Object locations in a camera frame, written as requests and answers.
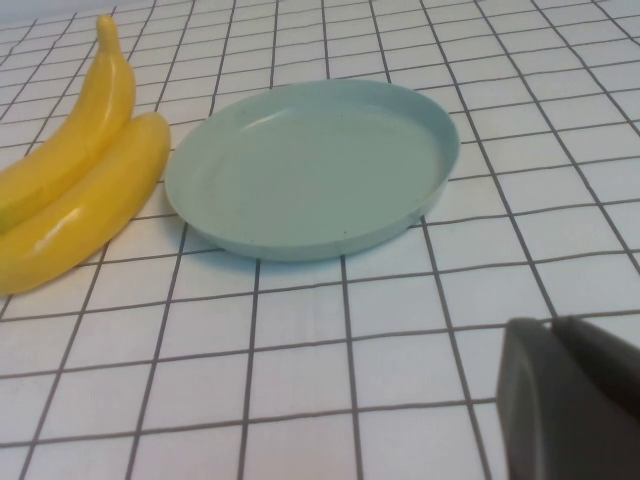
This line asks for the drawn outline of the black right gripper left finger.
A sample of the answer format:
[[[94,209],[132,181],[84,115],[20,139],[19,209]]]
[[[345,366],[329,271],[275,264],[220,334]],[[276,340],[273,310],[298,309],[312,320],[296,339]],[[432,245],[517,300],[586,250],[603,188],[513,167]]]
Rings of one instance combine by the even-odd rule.
[[[552,323],[508,322],[496,404],[509,478],[638,478],[639,414],[596,387]]]

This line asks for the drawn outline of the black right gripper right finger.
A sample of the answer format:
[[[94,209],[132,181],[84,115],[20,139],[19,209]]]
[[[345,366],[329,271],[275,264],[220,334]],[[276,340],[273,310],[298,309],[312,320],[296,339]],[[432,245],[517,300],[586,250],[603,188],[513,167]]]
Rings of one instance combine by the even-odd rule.
[[[628,414],[639,414],[638,348],[574,316],[553,320],[552,331],[605,396]]]

